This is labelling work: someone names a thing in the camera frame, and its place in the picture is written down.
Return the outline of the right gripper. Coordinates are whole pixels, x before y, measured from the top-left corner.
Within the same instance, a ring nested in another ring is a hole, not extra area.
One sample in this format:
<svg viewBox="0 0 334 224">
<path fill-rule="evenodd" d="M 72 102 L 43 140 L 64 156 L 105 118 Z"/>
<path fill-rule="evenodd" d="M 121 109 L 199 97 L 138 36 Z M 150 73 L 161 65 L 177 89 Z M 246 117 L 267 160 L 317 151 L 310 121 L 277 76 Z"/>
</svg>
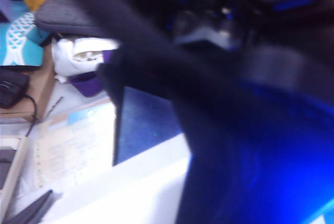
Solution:
<svg viewBox="0 0 334 224">
<path fill-rule="evenodd" d="M 232 103 L 231 59 L 229 52 L 208 44 L 146 48 L 125 44 L 115 50 L 111 60 L 98 67 L 108 95 L 121 103 L 113 165 L 168 140 L 186 143 L 173 105 L 213 109 Z"/>
</svg>

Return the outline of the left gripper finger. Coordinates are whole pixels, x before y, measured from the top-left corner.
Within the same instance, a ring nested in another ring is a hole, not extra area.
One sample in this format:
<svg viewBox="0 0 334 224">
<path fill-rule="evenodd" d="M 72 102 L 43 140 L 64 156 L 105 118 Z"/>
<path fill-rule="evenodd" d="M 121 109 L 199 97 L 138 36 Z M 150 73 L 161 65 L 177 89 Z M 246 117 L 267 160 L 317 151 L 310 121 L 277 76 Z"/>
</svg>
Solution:
<svg viewBox="0 0 334 224">
<path fill-rule="evenodd" d="M 12 217 L 10 220 L 6 220 L 7 224 L 25 224 L 25 223 L 39 223 L 47 211 L 54 203 L 54 192 L 52 190 L 47 191 L 36 201 Z"/>
</svg>

